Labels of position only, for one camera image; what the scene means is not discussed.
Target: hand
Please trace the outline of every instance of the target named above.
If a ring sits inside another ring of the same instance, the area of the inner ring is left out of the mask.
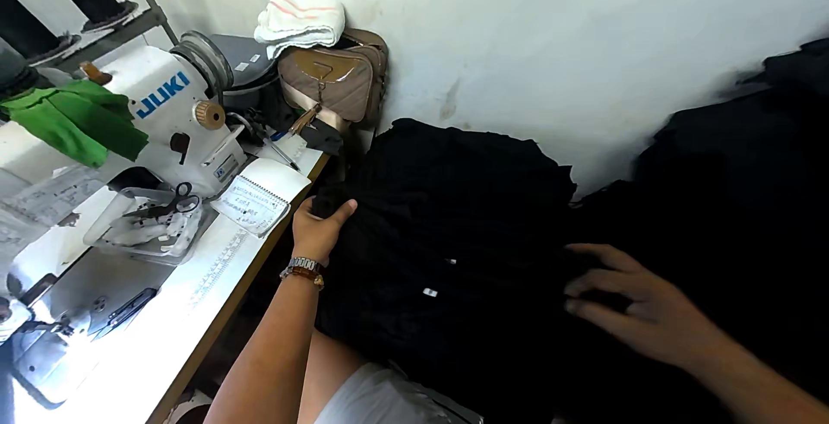
[[[608,245],[573,244],[615,270],[593,269],[571,281],[565,293],[578,298],[590,290],[619,293],[633,303],[627,315],[601,304],[573,299],[565,309],[595,323],[638,353],[685,368],[695,367],[736,343],[718,329],[679,289],[621,250]]]
[[[305,257],[326,265],[328,254],[337,244],[342,224],[357,210],[358,202],[351,199],[325,219],[311,214],[312,202],[313,197],[305,199],[294,215],[294,252],[291,256]]]

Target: striped towel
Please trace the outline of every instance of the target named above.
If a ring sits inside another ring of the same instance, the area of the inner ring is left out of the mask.
[[[270,0],[259,14],[254,39],[267,44],[274,59],[285,47],[331,47],[346,27],[346,14],[337,0]]]

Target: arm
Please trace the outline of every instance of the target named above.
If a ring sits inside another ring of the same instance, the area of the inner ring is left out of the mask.
[[[614,335],[638,353],[685,369],[751,424],[826,424],[829,408],[775,373],[718,329],[679,289],[621,250],[569,246],[597,256],[614,270],[590,270],[571,281],[565,309]],[[627,314],[579,300],[590,290],[619,293]]]
[[[356,208],[357,202],[350,200],[323,220],[311,215],[311,198],[306,199],[294,215],[293,256],[327,260],[340,227]],[[318,292],[300,276],[282,281],[222,382],[205,424],[296,423]]]

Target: leg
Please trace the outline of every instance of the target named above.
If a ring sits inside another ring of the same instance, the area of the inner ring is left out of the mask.
[[[328,400],[366,362],[353,349],[314,329],[297,424],[313,424]]]

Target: notebook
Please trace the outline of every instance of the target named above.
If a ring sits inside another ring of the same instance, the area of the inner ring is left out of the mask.
[[[211,206],[256,237],[263,237],[288,215],[290,202],[310,183],[288,165],[256,158]]]

